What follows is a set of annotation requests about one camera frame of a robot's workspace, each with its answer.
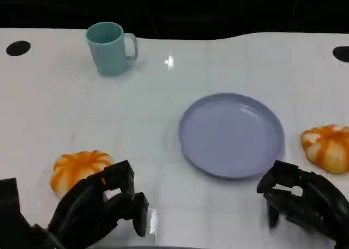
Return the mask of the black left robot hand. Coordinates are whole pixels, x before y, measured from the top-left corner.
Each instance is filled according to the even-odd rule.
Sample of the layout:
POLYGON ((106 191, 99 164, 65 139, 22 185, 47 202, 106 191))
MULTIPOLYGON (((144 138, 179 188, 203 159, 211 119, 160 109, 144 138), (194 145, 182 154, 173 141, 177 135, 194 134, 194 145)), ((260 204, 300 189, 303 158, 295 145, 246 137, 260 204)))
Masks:
POLYGON ((80 180, 61 199, 48 225, 65 248, 87 248, 131 220, 138 236, 147 231, 149 203, 134 191, 134 171, 127 160, 80 180))

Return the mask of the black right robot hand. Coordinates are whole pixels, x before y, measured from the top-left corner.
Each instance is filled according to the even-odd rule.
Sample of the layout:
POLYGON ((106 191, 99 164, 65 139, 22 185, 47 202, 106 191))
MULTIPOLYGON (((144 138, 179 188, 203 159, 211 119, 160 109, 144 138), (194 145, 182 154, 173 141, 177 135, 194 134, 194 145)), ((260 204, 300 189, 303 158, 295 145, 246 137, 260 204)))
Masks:
POLYGON ((289 222, 332 239, 335 248, 348 248, 348 200, 322 175, 275 161, 257 192, 267 202, 270 229, 285 215, 289 222))

